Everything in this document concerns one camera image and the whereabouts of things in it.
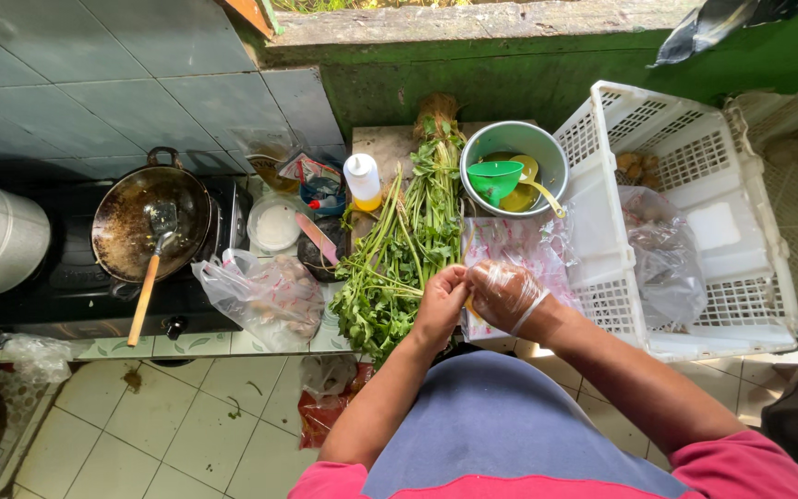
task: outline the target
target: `knife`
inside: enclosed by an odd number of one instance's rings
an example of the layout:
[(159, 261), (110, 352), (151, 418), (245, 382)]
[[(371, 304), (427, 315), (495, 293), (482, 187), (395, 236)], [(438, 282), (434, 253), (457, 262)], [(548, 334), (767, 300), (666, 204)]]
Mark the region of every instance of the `knife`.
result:
[(322, 229), (316, 226), (312, 220), (300, 211), (294, 212), (294, 219), (297, 220), (297, 225), (301, 227), (309, 239), (319, 248), (322, 255), (332, 263), (333, 266), (338, 265), (338, 247), (328, 239), (328, 236), (322, 232)]

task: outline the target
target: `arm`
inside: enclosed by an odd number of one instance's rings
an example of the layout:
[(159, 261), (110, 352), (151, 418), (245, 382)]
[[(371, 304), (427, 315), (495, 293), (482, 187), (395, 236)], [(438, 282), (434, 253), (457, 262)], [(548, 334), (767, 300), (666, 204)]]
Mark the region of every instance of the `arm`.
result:
[(362, 464), (371, 470), (458, 324), (460, 307), (469, 295), (465, 274), (465, 267), (446, 267), (427, 281), (411, 332), (340, 415), (319, 461)]
[[(691, 380), (566, 307), (522, 267), (471, 267), (472, 305), (483, 319), (553, 350), (664, 453), (747, 430)], [(522, 323), (520, 318), (530, 315)]]
[(571, 364), (664, 454), (747, 430), (690, 379), (555, 298), (543, 301), (522, 329), (520, 337)]

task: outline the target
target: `blue tiled wall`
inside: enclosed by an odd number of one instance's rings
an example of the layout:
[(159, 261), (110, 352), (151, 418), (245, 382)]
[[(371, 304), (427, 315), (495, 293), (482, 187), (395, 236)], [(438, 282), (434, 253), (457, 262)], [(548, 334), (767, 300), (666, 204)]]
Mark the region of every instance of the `blue tiled wall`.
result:
[(213, 0), (0, 0), (0, 184), (118, 177), (155, 146), (253, 171), (229, 129), (345, 151), (317, 69), (258, 71)]

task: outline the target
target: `wooden handle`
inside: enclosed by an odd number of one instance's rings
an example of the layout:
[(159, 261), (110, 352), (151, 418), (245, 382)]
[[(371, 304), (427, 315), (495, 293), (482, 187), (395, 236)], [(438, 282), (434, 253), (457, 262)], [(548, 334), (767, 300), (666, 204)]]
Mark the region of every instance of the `wooden handle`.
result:
[(131, 332), (127, 335), (127, 345), (136, 346), (140, 338), (140, 327), (144, 325), (146, 308), (150, 304), (152, 294), (152, 283), (156, 280), (156, 271), (159, 270), (159, 255), (150, 258), (150, 266), (146, 267), (146, 277), (144, 277), (144, 287), (140, 289), (138, 298), (138, 310), (134, 312), (134, 321), (131, 323)]

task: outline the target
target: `green wall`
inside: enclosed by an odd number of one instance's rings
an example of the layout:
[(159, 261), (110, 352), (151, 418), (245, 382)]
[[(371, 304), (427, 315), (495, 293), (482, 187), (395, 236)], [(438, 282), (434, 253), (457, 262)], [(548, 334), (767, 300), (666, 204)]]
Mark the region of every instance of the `green wall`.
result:
[(319, 64), (340, 129), (409, 124), (432, 91), (454, 94), (462, 121), (533, 118), (553, 131), (597, 80), (707, 104), (729, 92), (798, 91), (798, 17), (737, 31), (714, 50), (646, 68), (669, 31), (435, 43), (268, 49), (273, 65)]

